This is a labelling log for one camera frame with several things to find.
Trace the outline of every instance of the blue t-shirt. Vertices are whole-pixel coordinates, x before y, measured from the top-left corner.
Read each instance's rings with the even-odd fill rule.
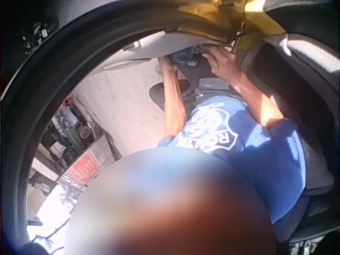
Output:
[[[176,137],[158,146],[193,148],[230,164],[254,186],[272,223],[282,218],[305,187],[298,129],[289,119],[261,126],[240,101],[214,96],[199,104]]]

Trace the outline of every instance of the red sign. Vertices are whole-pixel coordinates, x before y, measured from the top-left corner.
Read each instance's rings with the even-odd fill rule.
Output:
[[[79,189],[81,186],[84,186],[98,170],[99,163],[90,151],[86,151],[63,174],[61,180]]]

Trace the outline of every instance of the man's arm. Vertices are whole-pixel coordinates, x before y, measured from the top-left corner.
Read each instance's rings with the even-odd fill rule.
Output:
[[[249,111],[262,126],[269,127],[284,116],[278,107],[247,78],[237,65],[235,55],[220,46],[203,47],[211,72],[241,94]]]
[[[177,78],[177,68],[168,57],[158,59],[164,79],[164,121],[165,135],[174,137],[184,128],[186,113]]]

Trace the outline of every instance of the man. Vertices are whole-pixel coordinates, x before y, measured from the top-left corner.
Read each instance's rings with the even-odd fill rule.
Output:
[[[190,107],[183,103],[177,67],[168,57],[160,58],[165,137],[159,146],[193,148],[227,162],[256,189],[274,224],[292,209],[305,187],[298,130],[240,70],[235,55],[219,46],[202,48],[211,72],[225,88],[200,86],[187,118]]]

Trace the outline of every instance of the pavement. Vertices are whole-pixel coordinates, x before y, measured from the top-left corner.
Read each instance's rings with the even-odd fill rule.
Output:
[[[162,82],[157,59],[137,66],[87,76],[75,96],[113,138],[124,157],[153,148],[164,133],[164,113],[151,101],[149,89]]]

